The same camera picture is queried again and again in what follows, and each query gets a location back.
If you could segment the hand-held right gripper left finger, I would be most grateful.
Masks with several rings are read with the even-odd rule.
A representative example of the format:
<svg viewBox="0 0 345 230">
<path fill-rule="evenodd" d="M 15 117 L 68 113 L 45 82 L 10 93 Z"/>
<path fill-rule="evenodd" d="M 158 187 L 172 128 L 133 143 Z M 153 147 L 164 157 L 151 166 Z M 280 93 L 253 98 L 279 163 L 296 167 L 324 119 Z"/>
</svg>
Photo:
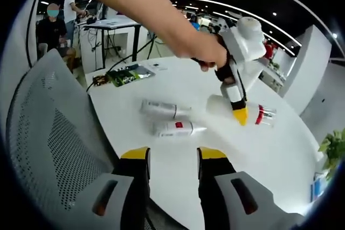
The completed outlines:
<svg viewBox="0 0 345 230">
<path fill-rule="evenodd" d="M 150 148 L 127 151 L 77 196 L 74 229 L 144 229 L 149 180 Z"/>
</svg>

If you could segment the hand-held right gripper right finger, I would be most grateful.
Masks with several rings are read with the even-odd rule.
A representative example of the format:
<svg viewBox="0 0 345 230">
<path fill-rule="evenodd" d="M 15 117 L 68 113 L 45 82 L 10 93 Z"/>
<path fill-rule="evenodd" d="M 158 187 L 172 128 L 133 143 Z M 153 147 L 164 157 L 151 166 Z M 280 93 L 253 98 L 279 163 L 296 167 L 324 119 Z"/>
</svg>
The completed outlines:
<svg viewBox="0 0 345 230">
<path fill-rule="evenodd" d="M 205 229 L 297 229 L 302 223 L 302 215 L 279 208 L 273 193 L 237 172 L 223 152 L 199 147 L 197 155 Z"/>
</svg>

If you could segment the person's left hand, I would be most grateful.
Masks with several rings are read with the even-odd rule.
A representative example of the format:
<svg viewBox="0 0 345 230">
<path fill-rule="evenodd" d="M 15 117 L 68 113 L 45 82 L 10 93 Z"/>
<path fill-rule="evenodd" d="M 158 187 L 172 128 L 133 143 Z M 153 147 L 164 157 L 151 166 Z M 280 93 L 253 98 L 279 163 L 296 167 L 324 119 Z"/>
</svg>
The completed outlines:
<svg viewBox="0 0 345 230">
<path fill-rule="evenodd" d="M 177 46 L 175 54 L 179 58 L 195 58 L 203 72 L 210 68 L 222 68 L 226 64 L 227 50 L 218 42 L 215 34 L 195 32 Z"/>
</svg>

